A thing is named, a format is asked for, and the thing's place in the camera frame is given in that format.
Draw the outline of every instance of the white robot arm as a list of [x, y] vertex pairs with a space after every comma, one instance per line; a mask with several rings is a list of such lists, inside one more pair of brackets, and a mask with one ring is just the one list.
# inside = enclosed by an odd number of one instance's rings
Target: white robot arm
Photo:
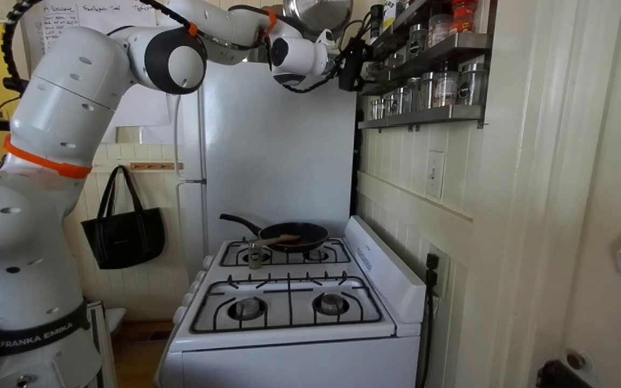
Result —
[[300, 84], [330, 68], [328, 36], [306, 40], [273, 15], [226, 12], [202, 0], [177, 1], [177, 11], [192, 21], [189, 29], [67, 29], [35, 68], [10, 119], [0, 168], [0, 385], [89, 385], [102, 369], [62, 219], [132, 84], [192, 92], [208, 76], [208, 58], [233, 63], [244, 47], [258, 46], [260, 29], [269, 34], [278, 81]]

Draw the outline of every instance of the orange ring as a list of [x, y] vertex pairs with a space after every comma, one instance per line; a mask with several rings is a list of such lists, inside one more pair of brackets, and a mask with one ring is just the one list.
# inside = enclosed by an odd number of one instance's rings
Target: orange ring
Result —
[[5, 148], [6, 148], [6, 152], [10, 152], [10, 154], [15, 154], [20, 160], [26, 160], [30, 163], [44, 165], [48, 171], [56, 171], [61, 176], [67, 176], [67, 178], [84, 178], [93, 171], [93, 168], [84, 168], [84, 165], [76, 165], [76, 163], [58, 163], [53, 160], [46, 160], [42, 154], [35, 154], [35, 152], [29, 152], [24, 148], [17, 148], [15, 144], [10, 144], [10, 136], [6, 136], [6, 140], [5, 140]]
[[269, 20], [266, 34], [269, 34], [277, 27], [277, 12], [267, 6], [263, 11], [267, 12], [267, 20]]
[[188, 36], [198, 36], [198, 26], [197, 24], [188, 24], [186, 32], [188, 32]]

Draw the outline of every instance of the white refrigerator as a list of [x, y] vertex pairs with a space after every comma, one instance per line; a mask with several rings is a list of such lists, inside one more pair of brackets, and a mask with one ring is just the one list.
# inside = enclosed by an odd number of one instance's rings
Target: white refrigerator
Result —
[[202, 85], [181, 97], [175, 131], [178, 255], [189, 273], [223, 241], [258, 226], [316, 222], [337, 234], [349, 219], [356, 94], [330, 81], [298, 94], [267, 65], [208, 65]]

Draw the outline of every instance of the floor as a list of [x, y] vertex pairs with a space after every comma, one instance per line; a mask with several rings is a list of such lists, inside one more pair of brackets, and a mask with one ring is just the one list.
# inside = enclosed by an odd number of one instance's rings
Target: floor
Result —
[[123, 324], [114, 341], [119, 388], [154, 388], [170, 320]]

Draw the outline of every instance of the pan handle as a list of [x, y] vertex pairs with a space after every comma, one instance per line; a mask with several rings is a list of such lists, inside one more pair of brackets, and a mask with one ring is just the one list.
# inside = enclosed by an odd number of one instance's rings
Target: pan handle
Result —
[[219, 214], [219, 219], [228, 219], [228, 222], [244, 224], [255, 237], [260, 234], [260, 226], [257, 226], [257, 224], [252, 224], [250, 219], [244, 219], [244, 218], [239, 218], [239, 215]]

